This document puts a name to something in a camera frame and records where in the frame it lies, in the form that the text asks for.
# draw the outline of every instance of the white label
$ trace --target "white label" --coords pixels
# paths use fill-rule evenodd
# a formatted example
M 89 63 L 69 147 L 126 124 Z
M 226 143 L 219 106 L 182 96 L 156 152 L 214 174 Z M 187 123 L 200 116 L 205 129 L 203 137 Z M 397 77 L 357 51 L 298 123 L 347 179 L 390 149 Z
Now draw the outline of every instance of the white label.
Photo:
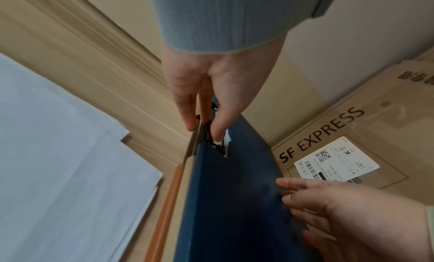
M 302 178 L 348 181 L 380 166 L 345 137 L 306 156 L 295 164 Z

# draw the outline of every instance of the hand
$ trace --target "hand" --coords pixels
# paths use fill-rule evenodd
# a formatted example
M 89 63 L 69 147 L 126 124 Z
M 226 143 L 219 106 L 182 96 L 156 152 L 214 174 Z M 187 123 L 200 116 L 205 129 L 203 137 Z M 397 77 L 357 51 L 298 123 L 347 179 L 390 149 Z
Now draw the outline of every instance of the hand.
M 162 45 L 163 71 L 187 130 L 196 129 L 196 99 L 202 122 L 210 121 L 212 97 L 220 106 L 211 124 L 215 141 L 250 105 L 279 56 L 285 36 L 265 45 L 225 55 L 180 52 Z
M 414 200 L 348 182 L 279 178 L 295 218 L 335 238 L 304 238 L 325 262 L 433 261 L 426 207 Z

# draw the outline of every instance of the qr code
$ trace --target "qr code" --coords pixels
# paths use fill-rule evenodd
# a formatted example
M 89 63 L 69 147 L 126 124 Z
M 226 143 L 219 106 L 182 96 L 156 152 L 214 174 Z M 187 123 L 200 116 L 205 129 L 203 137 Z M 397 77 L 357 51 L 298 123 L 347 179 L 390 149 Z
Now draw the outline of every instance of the qr code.
M 319 153 L 316 153 L 315 156 L 320 162 L 324 162 L 327 159 L 331 158 L 331 155 L 326 150 L 322 150 Z

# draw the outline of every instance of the sleeve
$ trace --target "sleeve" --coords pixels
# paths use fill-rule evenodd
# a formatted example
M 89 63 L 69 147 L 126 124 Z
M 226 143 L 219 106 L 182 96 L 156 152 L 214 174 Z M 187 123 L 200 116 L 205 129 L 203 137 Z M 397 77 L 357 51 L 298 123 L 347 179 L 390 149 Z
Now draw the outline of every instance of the sleeve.
M 333 0 L 152 0 L 164 42 L 179 51 L 231 53 L 286 34 Z
M 431 237 L 431 248 L 434 253 L 434 207 L 426 207 L 428 213 L 429 236 Z

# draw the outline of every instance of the cardboard box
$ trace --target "cardboard box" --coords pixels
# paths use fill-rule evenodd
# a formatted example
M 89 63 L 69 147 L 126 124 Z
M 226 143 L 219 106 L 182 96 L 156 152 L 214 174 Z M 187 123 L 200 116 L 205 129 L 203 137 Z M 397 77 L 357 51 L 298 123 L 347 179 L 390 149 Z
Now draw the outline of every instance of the cardboard box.
M 385 69 L 275 145 L 272 152 L 284 176 L 300 177 L 295 163 L 341 137 L 379 165 L 353 182 L 434 204 L 434 63 L 403 61 Z M 339 149 L 349 153 L 338 145 L 336 154 L 326 155 L 337 160 L 336 168 L 345 168 Z M 319 160 L 328 160 L 324 154 L 309 158 L 318 167 L 323 164 Z M 313 172 L 312 162 L 298 164 L 302 172 Z

